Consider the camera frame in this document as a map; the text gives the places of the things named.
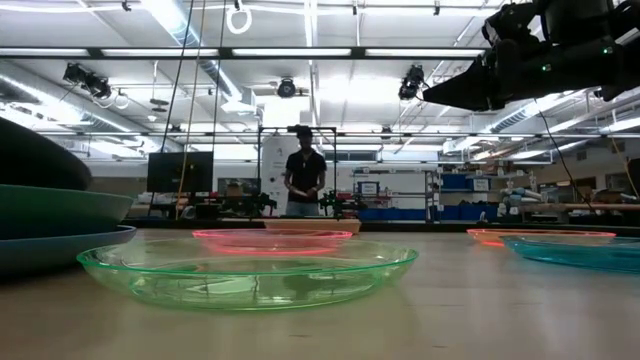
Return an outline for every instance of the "black robotic equipment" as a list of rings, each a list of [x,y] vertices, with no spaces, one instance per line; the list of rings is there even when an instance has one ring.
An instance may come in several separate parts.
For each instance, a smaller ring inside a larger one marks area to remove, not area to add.
[[[544,41],[528,28],[540,16]],[[601,87],[610,101],[640,85],[640,0],[534,0],[505,5],[482,29],[491,49],[423,99],[472,111],[552,93]]]

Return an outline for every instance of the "dark green bowl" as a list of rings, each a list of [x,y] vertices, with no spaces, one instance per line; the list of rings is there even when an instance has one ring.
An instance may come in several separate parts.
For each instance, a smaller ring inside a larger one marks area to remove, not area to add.
[[[132,203],[118,195],[0,185],[0,240],[113,231]]]

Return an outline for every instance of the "orange plastic bowl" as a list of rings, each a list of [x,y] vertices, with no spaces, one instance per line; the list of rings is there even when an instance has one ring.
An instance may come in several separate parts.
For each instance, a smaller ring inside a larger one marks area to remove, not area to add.
[[[504,247],[501,236],[550,235],[550,236],[597,236],[613,238],[614,233],[572,230],[532,230],[532,229],[469,229],[467,233],[482,245]]]
[[[350,232],[297,229],[199,230],[193,236],[212,251],[245,255],[318,255],[333,252]]]

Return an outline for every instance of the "green plastic bowl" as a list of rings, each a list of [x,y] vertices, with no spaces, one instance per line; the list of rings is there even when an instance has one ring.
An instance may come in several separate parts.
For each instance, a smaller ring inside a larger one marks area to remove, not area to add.
[[[269,310],[369,294],[400,278],[418,257],[415,250],[380,242],[347,241],[329,250],[321,255],[256,256],[217,252],[206,239],[134,239],[86,251],[78,261],[101,284],[144,302]]]
[[[0,240],[113,231],[132,203],[118,195],[0,185]]]

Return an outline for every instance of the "clear plastic bowl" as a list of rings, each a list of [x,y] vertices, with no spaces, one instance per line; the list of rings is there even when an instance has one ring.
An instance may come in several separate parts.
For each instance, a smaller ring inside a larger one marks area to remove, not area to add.
[[[86,251],[78,261],[101,284],[141,301],[182,308],[263,310],[329,304],[369,294],[400,278],[418,256],[412,249],[365,241],[347,241],[331,252],[307,256],[216,252],[207,242],[134,239]]]
[[[212,251],[245,255],[319,255],[334,251],[351,233],[296,229],[198,230]]]
[[[505,236],[524,258],[611,271],[640,272],[640,238]]]
[[[553,229],[469,229],[467,233],[482,245],[504,247],[503,236],[526,236],[526,235],[546,235],[546,236],[569,236],[569,237],[600,237],[611,239],[616,236],[614,233],[593,232],[593,231],[573,231],[573,230],[553,230]]]

